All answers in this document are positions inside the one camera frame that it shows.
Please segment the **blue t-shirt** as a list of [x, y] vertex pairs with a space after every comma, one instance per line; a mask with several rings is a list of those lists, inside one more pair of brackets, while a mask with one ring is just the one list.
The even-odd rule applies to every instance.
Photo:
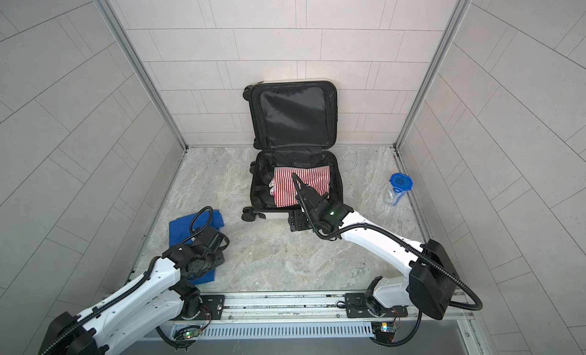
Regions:
[[[185, 239], [189, 236], [189, 225], [191, 224], [192, 220], [194, 219], [195, 214], [184, 216], [178, 218], [169, 223], [169, 247], [173, 245], [177, 245], [180, 241]], [[203, 212], [201, 216], [199, 216], [194, 224], [194, 228], [199, 228], [207, 222], [208, 219], [208, 212]], [[212, 228], [220, 230], [224, 227], [224, 220], [222, 218], [221, 213], [218, 210], [215, 210], [213, 213], [213, 218], [210, 223]], [[199, 277], [197, 279], [190, 280], [190, 283], [194, 286], [212, 283], [215, 281], [215, 273], [216, 270], [211, 270], [207, 272], [204, 276]]]

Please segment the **clear cup blue lid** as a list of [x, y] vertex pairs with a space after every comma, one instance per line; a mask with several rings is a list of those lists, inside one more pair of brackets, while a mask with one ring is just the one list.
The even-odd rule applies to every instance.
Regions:
[[394, 173], [389, 179], [388, 194], [386, 201], [392, 206], [396, 206], [404, 195], [411, 191], [413, 181], [410, 176], [403, 173]]

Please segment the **black suitcase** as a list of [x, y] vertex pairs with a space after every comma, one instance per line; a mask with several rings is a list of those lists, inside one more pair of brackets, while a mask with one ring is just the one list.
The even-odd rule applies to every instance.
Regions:
[[257, 83], [243, 97], [250, 106], [254, 143], [258, 150], [250, 164], [253, 175], [251, 204], [241, 218], [300, 217], [298, 205], [279, 207], [270, 193], [277, 167], [311, 169], [328, 167], [329, 199], [343, 201], [343, 181], [336, 156], [330, 149], [337, 140], [337, 88], [328, 80]]

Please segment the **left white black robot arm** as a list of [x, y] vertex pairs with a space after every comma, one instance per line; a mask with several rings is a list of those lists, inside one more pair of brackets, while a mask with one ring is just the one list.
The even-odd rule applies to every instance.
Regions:
[[219, 298], [202, 298], [195, 282], [211, 280], [230, 240], [219, 230], [219, 211], [210, 206], [180, 222], [171, 246], [144, 273], [78, 314], [57, 316], [39, 352], [119, 354], [151, 331], [175, 349], [188, 350], [221, 316]]

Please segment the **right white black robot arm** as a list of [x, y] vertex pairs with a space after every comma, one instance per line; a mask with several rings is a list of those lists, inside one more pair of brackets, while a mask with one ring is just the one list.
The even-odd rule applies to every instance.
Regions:
[[297, 174], [291, 179], [296, 200], [317, 237], [359, 245], [401, 274], [394, 279], [372, 280], [363, 306], [370, 315], [382, 317], [395, 306], [415, 306], [422, 315], [441, 320], [449, 307], [472, 312], [483, 309], [482, 300], [460, 280], [439, 242], [430, 239], [421, 243], [387, 231], [350, 206], [320, 195]]

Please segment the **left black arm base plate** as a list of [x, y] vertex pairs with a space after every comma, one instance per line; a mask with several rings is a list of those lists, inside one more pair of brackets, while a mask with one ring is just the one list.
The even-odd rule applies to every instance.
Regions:
[[224, 295], [200, 295], [188, 299], [175, 318], [182, 321], [220, 320], [224, 310]]

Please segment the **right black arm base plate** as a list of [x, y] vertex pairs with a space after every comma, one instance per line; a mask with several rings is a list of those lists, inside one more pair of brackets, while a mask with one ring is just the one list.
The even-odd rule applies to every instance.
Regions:
[[406, 306], [394, 306], [387, 309], [377, 302], [372, 295], [363, 292], [348, 292], [341, 302], [337, 303], [339, 308], [346, 312], [348, 318], [406, 318], [408, 317]]

